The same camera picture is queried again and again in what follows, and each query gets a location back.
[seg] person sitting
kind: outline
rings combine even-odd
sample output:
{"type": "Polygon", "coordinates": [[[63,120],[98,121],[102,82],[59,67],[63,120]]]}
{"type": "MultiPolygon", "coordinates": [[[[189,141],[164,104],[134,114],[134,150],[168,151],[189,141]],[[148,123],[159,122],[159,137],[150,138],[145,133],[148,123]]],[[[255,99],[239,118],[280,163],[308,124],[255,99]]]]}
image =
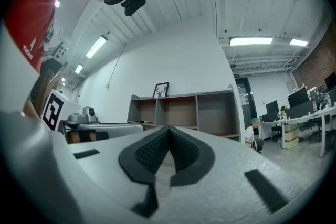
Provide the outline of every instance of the person sitting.
{"type": "Polygon", "coordinates": [[[251,120],[251,125],[245,130],[245,144],[249,147],[253,147],[257,152],[260,153],[264,142],[261,139],[254,139],[254,129],[258,127],[259,127],[259,119],[253,118],[251,120]]]}

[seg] red shirt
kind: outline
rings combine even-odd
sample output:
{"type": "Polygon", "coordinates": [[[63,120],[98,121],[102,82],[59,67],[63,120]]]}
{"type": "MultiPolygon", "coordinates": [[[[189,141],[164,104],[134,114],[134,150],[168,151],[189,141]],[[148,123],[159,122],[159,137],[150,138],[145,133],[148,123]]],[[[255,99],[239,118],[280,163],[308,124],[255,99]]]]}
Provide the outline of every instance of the red shirt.
{"type": "Polygon", "coordinates": [[[14,0],[5,16],[16,46],[38,73],[54,33],[54,3],[55,0],[14,0]]]}

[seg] office chair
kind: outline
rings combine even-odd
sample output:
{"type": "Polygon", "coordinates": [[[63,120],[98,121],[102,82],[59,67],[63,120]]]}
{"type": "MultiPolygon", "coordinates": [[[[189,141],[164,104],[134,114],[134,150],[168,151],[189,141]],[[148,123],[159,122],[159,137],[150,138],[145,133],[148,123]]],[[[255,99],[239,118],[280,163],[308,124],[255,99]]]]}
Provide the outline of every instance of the office chair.
{"type": "Polygon", "coordinates": [[[312,137],[318,136],[318,140],[317,140],[317,142],[321,142],[321,139],[322,139],[322,130],[321,130],[321,127],[322,127],[322,120],[321,120],[321,118],[312,119],[312,120],[309,120],[308,122],[309,122],[309,123],[312,123],[313,125],[317,125],[317,126],[319,127],[318,131],[313,132],[313,133],[308,137],[308,140],[310,141],[310,139],[311,139],[312,137]]]}
{"type": "Polygon", "coordinates": [[[275,140],[275,142],[278,142],[278,139],[280,139],[282,137],[282,127],[281,126],[274,126],[272,127],[272,131],[274,132],[278,132],[278,134],[273,136],[273,140],[275,140]]]}

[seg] computer monitor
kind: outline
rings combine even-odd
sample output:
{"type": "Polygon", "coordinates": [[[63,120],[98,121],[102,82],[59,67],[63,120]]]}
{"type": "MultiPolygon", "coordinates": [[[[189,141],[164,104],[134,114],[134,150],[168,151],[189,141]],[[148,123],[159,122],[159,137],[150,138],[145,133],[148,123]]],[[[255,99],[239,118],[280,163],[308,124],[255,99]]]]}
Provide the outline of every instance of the computer monitor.
{"type": "Polygon", "coordinates": [[[329,91],[329,97],[331,106],[335,106],[336,103],[336,87],[334,87],[331,91],[329,91]]]}
{"type": "Polygon", "coordinates": [[[310,91],[310,99],[315,101],[316,104],[324,101],[324,87],[323,85],[318,86],[316,89],[310,91]]]}
{"type": "Polygon", "coordinates": [[[286,110],[287,118],[295,119],[303,116],[314,114],[314,107],[311,101],[295,106],[294,108],[289,108],[286,110]]]}
{"type": "Polygon", "coordinates": [[[336,86],[336,73],[334,72],[330,76],[328,76],[325,80],[328,90],[330,91],[332,88],[336,86]]]}
{"type": "Polygon", "coordinates": [[[288,98],[288,102],[291,108],[297,105],[304,104],[309,101],[306,88],[302,88],[298,90],[297,92],[292,93],[291,95],[287,96],[287,98],[288,98]]]}
{"type": "Polygon", "coordinates": [[[277,112],[272,112],[272,113],[268,113],[266,115],[262,116],[262,120],[263,122],[272,122],[272,121],[278,121],[279,120],[279,116],[277,112]]]}
{"type": "Polygon", "coordinates": [[[272,103],[269,103],[266,105],[267,114],[273,113],[273,112],[279,112],[278,102],[277,100],[273,101],[272,103]]]}

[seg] fluorescent light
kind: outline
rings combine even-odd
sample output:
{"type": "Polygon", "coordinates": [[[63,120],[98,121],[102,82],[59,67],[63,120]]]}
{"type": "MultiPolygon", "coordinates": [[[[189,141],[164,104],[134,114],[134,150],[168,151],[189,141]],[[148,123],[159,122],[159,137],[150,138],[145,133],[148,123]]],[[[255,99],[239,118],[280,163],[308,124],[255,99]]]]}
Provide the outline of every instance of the fluorescent light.
{"type": "Polygon", "coordinates": [[[77,74],[79,74],[79,72],[82,70],[83,66],[82,65],[78,65],[78,67],[76,68],[75,72],[77,74]]]}
{"type": "Polygon", "coordinates": [[[89,49],[86,56],[91,59],[91,57],[97,52],[97,50],[99,50],[101,48],[101,46],[103,46],[106,43],[106,41],[107,41],[107,38],[105,36],[101,35],[97,39],[95,44],[92,45],[91,49],[89,49]]]}
{"type": "Polygon", "coordinates": [[[230,46],[238,45],[270,45],[271,37],[235,37],[230,39],[230,46]]]}
{"type": "Polygon", "coordinates": [[[303,47],[307,44],[308,44],[307,41],[302,41],[302,40],[297,40],[297,39],[292,39],[292,41],[290,42],[290,45],[298,45],[298,46],[303,46],[303,47]]]}
{"type": "Polygon", "coordinates": [[[61,3],[58,0],[55,0],[55,7],[59,8],[60,5],[61,3]]]}

